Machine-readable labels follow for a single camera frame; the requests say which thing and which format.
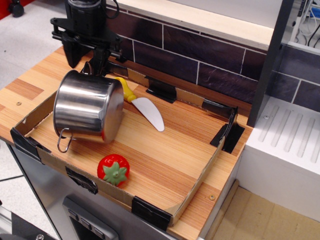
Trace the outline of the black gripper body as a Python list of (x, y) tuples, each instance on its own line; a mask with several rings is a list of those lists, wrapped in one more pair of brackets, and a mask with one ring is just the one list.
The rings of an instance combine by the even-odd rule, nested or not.
[(110, 55), (122, 54), (122, 39), (107, 26), (107, 19), (118, 17), (120, 7), (114, 1), (116, 10), (113, 15), (107, 11), (105, 0), (66, 0), (67, 18), (54, 17), (50, 20), (53, 25), (52, 38), (73, 43), (79, 43), (93, 51), (96, 48), (109, 50)]

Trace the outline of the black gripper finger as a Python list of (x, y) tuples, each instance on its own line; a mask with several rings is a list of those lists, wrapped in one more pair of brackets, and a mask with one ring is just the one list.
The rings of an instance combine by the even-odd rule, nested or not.
[(67, 62), (71, 68), (75, 68), (82, 57), (88, 53), (88, 48), (77, 42), (63, 41), (63, 49)]
[(90, 73), (94, 76), (104, 77), (107, 73), (107, 63), (110, 51), (101, 47), (93, 50), (93, 57), (89, 61)]

